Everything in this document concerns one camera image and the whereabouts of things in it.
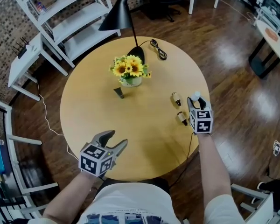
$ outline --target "white shelving unit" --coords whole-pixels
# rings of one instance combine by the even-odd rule
[[[29,19],[33,22],[33,24],[38,28],[41,34],[56,49],[56,51],[62,56],[62,58],[65,59],[65,61],[72,67],[75,67],[72,62],[74,59],[76,59],[78,56],[86,52],[88,49],[90,49],[100,41],[115,33],[117,33],[118,36],[121,36],[119,30],[98,30],[99,26],[103,22],[104,16],[112,8],[111,0],[106,0],[107,7],[101,0],[95,0],[94,3],[85,6],[80,11],[60,22],[54,28],[48,26],[47,21],[49,21],[50,18],[52,18],[59,11],[77,0],[57,0],[53,5],[47,8],[47,11],[45,13],[41,13],[38,16],[34,16],[30,11],[31,9],[35,10],[35,6],[32,0],[16,1],[29,17]],[[98,18],[100,18],[100,20],[83,29],[63,44],[64,40],[66,40],[77,30],[81,29],[82,27]],[[52,32],[53,37],[51,37],[46,32],[46,30],[42,27],[43,25]]]

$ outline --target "brick wall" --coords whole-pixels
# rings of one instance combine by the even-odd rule
[[[55,2],[55,0],[37,0],[41,1],[46,7]],[[69,17],[76,11],[80,10],[93,0],[78,0],[56,14],[50,21],[51,26],[57,25],[63,19]],[[141,0],[129,0],[130,9],[137,8],[141,4]],[[15,0],[0,0],[0,100],[9,103],[16,94],[15,90],[7,87],[9,68],[11,62],[16,55],[11,47],[24,36],[26,40],[31,40],[38,30],[30,22],[29,18],[24,14]],[[26,79],[19,80],[19,84],[23,85]]]

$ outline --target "black floor lamp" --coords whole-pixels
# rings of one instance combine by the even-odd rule
[[[107,30],[117,30],[124,28],[132,28],[136,47],[134,47],[128,55],[138,56],[142,64],[145,64],[144,52],[143,49],[138,46],[137,38],[135,34],[135,29],[132,21],[132,17],[130,14],[130,10],[127,4],[127,0],[117,0],[114,7],[111,9],[109,14],[106,16],[102,25],[99,27],[99,31],[107,31]]]

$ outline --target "round wooden table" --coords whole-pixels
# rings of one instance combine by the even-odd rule
[[[137,37],[141,44],[151,37]],[[63,134],[78,157],[81,148],[97,133],[115,130],[107,146],[113,147],[123,139],[128,145],[117,158],[117,165],[106,177],[139,181],[161,176],[182,164],[189,152],[191,126],[177,118],[183,111],[189,118],[187,97],[195,91],[209,99],[202,72],[185,52],[154,38],[168,58],[159,59],[149,42],[141,47],[152,78],[144,78],[138,87],[121,87],[118,78],[108,71],[116,56],[127,54],[134,46],[133,37],[109,42],[86,56],[70,75],[61,99],[60,119]],[[113,89],[121,87],[125,98]],[[173,92],[181,97],[182,106],[171,98]],[[190,154],[198,146],[193,136]]]

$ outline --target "small wooden object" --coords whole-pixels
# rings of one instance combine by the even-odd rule
[[[269,29],[269,28],[266,28],[266,33],[267,33],[267,35],[268,35],[270,38],[272,38],[275,42],[278,41],[278,36],[277,36],[277,34],[276,34],[273,30],[271,30],[271,29]]]

